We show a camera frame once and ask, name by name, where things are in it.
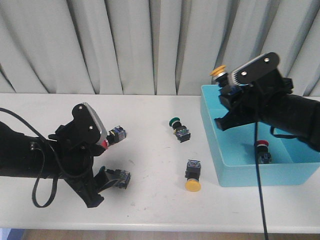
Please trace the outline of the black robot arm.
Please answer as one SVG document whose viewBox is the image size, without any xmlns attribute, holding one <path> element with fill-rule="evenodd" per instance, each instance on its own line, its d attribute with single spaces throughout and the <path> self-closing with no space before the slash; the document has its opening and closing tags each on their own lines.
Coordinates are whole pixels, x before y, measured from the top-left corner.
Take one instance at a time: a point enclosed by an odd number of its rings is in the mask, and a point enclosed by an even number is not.
<svg viewBox="0 0 320 240">
<path fill-rule="evenodd" d="M 216 80 L 220 103 L 228 110 L 224 117 L 214 120 L 220 130 L 262 122 L 271 131 L 286 132 L 279 138 L 296 138 L 315 151 L 320 150 L 320 103 L 294 95 L 290 78 L 282 77 L 275 69 L 243 86 L 229 85 L 227 74 Z"/>
<path fill-rule="evenodd" d="M 16 132 L 6 124 L 0 124 L 0 175 L 2 177 L 34 178 L 31 199 L 36 207 L 40 179 L 52 179 L 49 206 L 57 192 L 58 180 L 63 179 L 84 201 L 88 208 L 97 207 L 103 200 L 101 192 L 110 187 L 124 189 L 129 177 L 123 170 L 111 170 L 102 166 L 97 174 L 92 166 L 95 156 L 104 152 L 102 146 L 81 143 L 67 149 L 65 142 L 58 139 L 44 143 L 39 137 Z"/>
</svg>

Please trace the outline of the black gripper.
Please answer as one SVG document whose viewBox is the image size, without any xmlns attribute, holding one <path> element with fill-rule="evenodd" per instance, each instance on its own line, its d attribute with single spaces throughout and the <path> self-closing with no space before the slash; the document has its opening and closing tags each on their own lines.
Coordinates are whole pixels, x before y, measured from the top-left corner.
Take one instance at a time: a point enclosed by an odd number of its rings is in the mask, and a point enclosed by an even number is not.
<svg viewBox="0 0 320 240">
<path fill-rule="evenodd" d="M 47 177 L 52 179 L 58 175 L 60 179 L 70 176 L 82 177 L 67 180 L 67 184 L 84 201 L 88 208 L 100 205 L 104 197 L 100 192 L 110 188 L 120 180 L 120 170 L 101 167 L 94 176 L 92 169 L 93 158 L 102 155 L 105 148 L 97 144 L 88 144 L 81 140 L 75 124 L 60 125 L 54 134 L 49 135 L 50 144 L 58 155 L 58 161 L 53 154 L 49 155 L 51 166 L 47 168 Z"/>
<path fill-rule="evenodd" d="M 214 122 L 222 131 L 261 121 L 263 110 L 271 98 L 278 94 L 291 94 L 294 88 L 293 80 L 282 77 L 279 71 L 271 71 L 252 83 L 238 86 L 241 91 L 220 92 L 219 101 L 228 112 L 215 118 Z"/>
</svg>

